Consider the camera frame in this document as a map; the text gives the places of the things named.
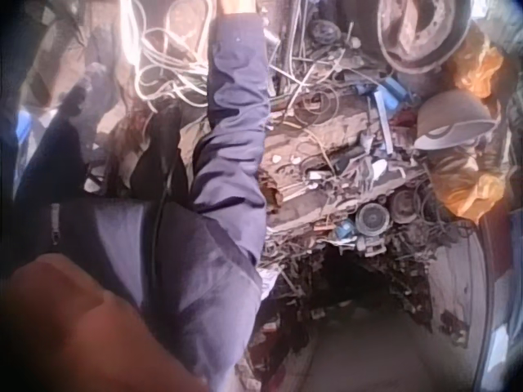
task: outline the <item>blue jacket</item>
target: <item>blue jacket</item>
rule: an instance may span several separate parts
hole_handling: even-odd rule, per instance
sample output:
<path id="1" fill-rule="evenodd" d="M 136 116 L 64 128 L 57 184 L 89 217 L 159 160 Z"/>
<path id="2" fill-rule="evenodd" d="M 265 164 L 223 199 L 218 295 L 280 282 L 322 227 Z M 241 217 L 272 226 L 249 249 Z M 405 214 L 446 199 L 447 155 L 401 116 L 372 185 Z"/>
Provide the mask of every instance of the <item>blue jacket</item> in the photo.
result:
<path id="1" fill-rule="evenodd" d="M 266 201 L 256 174 L 270 107 L 259 16 L 217 20 L 209 52 L 212 132 L 194 152 L 192 207 L 167 203 L 157 220 L 154 203 L 54 204 L 27 215 L 20 263 L 63 253 L 134 304 L 160 342 L 220 390 L 248 344 L 261 297 L 255 266 Z"/>

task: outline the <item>orange plastic bag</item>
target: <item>orange plastic bag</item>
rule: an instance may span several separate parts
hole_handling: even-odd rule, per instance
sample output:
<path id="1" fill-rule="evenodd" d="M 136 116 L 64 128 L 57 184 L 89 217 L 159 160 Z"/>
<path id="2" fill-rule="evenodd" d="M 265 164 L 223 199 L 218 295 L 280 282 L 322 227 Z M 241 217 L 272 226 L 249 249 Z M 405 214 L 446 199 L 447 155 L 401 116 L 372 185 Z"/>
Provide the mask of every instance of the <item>orange plastic bag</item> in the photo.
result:
<path id="1" fill-rule="evenodd" d="M 450 60 L 456 87 L 468 90 L 480 99 L 492 94 L 492 77 L 502 64 L 501 53 L 474 23 Z"/>
<path id="2" fill-rule="evenodd" d="M 431 181 L 436 197 L 456 216 L 479 223 L 503 198 L 504 175 L 480 171 L 473 155 L 459 149 L 432 156 Z"/>

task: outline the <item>jacket zipper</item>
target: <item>jacket zipper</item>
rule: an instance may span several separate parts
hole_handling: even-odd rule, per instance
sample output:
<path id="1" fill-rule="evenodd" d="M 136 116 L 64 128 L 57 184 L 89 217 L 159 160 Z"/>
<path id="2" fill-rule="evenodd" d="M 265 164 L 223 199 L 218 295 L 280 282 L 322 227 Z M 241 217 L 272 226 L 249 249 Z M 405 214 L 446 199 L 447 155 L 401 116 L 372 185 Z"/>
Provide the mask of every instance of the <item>jacket zipper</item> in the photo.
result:
<path id="1" fill-rule="evenodd" d="M 53 247 L 60 241 L 60 204 L 51 205 L 51 240 Z"/>

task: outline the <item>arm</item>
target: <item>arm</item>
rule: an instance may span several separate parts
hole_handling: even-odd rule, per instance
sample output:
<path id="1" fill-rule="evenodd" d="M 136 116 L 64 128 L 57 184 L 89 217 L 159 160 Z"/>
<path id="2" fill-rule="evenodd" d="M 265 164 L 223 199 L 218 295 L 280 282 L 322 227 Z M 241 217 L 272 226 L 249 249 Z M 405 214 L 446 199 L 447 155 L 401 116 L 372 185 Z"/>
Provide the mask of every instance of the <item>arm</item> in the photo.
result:
<path id="1" fill-rule="evenodd" d="M 253 262 L 266 232 L 257 183 L 270 107 L 262 20 L 252 0 L 221 2 L 209 43 L 208 118 L 212 132 L 194 151 L 194 211 L 217 221 Z"/>

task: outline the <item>white cable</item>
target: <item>white cable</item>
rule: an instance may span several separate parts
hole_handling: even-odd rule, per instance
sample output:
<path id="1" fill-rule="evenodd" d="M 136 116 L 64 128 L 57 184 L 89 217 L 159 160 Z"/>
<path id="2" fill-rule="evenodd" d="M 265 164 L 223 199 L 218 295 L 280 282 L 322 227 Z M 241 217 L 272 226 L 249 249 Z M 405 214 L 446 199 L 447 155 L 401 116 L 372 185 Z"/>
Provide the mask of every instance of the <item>white cable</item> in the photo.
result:
<path id="1" fill-rule="evenodd" d="M 213 15 L 212 0 L 203 0 L 206 5 L 206 16 L 203 23 L 196 52 L 192 51 L 185 40 L 170 30 L 170 11 L 180 2 L 174 2 L 168 8 L 165 18 L 165 28 L 147 28 L 145 9 L 139 0 L 120 0 L 120 28 L 122 34 L 123 53 L 135 70 L 134 87 L 136 94 L 148 106 L 156 111 L 151 101 L 162 96 L 179 98 L 188 105 L 195 107 L 206 107 L 207 104 L 200 104 L 189 100 L 183 91 L 194 91 L 201 96 L 206 96 L 205 87 L 207 85 L 208 65 L 202 59 L 203 46 L 208 38 L 209 25 Z M 151 43 L 149 37 L 152 35 L 163 35 L 163 50 L 159 51 Z M 167 54 L 169 43 L 177 49 L 185 52 L 190 61 L 177 59 Z M 147 59 L 150 64 L 141 67 L 141 57 Z M 151 87 L 159 85 L 159 80 L 146 81 L 145 73 L 152 69 L 159 69 L 162 77 L 166 72 L 172 78 L 163 83 L 153 92 L 149 92 Z"/>

